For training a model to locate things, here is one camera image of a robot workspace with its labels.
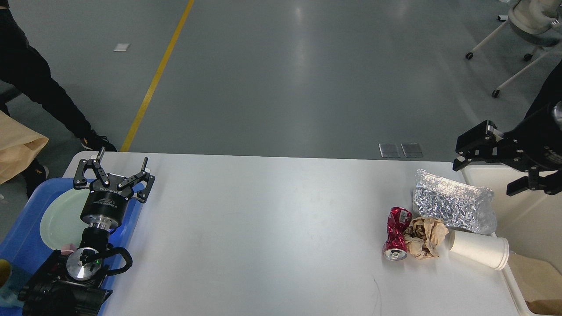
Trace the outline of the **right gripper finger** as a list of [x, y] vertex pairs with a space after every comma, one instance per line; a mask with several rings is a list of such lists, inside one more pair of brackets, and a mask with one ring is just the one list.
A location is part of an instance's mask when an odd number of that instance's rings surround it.
[[455, 152], [458, 157], [452, 170], [459, 171], [472, 162], [501, 163], [524, 171], [521, 146], [497, 129], [490, 120], [484, 120], [458, 137]]
[[514, 196], [526, 190], [542, 190], [548, 195], [556, 195], [562, 191], [562, 171], [558, 170], [548, 176], [540, 176], [538, 170], [531, 170], [524, 176], [507, 185], [506, 194]]

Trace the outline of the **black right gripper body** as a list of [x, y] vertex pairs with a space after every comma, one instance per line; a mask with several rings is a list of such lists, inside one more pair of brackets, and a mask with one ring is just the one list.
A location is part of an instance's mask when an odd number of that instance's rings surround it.
[[562, 166], [561, 102], [551, 102], [520, 122], [505, 136], [546, 171]]

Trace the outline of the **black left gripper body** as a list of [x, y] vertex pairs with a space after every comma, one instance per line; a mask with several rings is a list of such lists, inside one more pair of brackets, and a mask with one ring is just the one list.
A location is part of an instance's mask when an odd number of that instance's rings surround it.
[[128, 203], [134, 194], [135, 184], [130, 183], [129, 186], [119, 188], [118, 185], [126, 180], [124, 176], [119, 175], [108, 175], [108, 180], [108, 187], [99, 179], [91, 183], [86, 180], [79, 183], [80, 189], [89, 190], [80, 218], [84, 223], [91, 224], [96, 219], [105, 217], [110, 220], [110, 228], [114, 229], [122, 224]]

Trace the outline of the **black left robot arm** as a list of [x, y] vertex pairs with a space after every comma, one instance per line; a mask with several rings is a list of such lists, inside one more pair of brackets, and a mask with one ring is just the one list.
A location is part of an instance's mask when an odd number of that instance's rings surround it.
[[128, 250], [110, 243], [121, 227], [131, 200], [145, 203], [155, 182], [144, 158], [141, 170], [129, 177], [107, 173], [105, 153], [81, 160], [73, 178], [75, 190], [88, 190], [80, 219], [87, 225], [76, 250], [54, 250], [18, 294], [25, 316], [96, 316], [112, 290], [101, 286], [110, 276], [133, 265]]

